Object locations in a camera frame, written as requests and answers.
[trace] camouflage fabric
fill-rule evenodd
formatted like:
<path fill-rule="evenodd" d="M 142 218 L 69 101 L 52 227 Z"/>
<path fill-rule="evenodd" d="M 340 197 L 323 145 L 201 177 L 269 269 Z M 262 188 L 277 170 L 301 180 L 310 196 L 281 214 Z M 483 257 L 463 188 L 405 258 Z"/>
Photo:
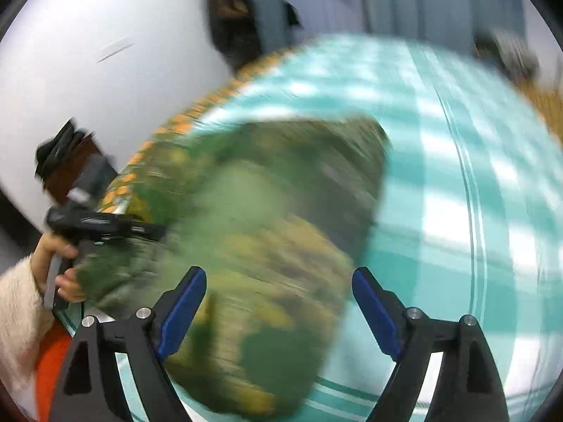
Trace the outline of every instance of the camouflage fabric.
<path fill-rule="evenodd" d="M 292 414 L 325 359 L 365 250 L 384 132 L 372 117 L 346 116 L 162 135 L 125 177 L 127 212 L 169 225 L 167 236 L 101 246 L 80 282 L 120 318 L 201 266 L 207 294 L 167 370 L 214 412 Z"/>

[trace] red object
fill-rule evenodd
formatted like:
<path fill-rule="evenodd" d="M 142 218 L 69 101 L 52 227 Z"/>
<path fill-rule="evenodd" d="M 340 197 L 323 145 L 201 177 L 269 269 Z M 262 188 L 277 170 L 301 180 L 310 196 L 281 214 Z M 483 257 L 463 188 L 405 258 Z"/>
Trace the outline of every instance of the red object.
<path fill-rule="evenodd" d="M 63 365 L 71 337 L 59 320 L 47 332 L 39 346 L 36 362 L 36 399 L 39 421 L 49 420 L 51 400 L 57 385 L 58 372 Z"/>

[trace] teal and white plaid fabric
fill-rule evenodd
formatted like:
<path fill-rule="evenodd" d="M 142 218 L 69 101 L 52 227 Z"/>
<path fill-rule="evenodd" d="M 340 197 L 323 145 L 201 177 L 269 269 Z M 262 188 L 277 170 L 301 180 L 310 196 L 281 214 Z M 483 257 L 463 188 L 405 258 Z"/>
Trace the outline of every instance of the teal and white plaid fabric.
<path fill-rule="evenodd" d="M 379 121 L 392 145 L 362 263 L 406 306 L 454 321 L 475 315 L 511 421 L 527 421 L 563 367 L 561 149 L 510 84 L 474 61 L 344 35 L 301 48 L 195 131 L 355 110 Z M 426 416 L 440 359 L 433 355 L 412 421 Z M 324 369 L 290 420 L 363 422 L 393 366 L 351 296 Z M 146 420 L 124 357 L 120 370 L 133 413 Z M 205 420 L 240 420 L 179 394 Z"/>

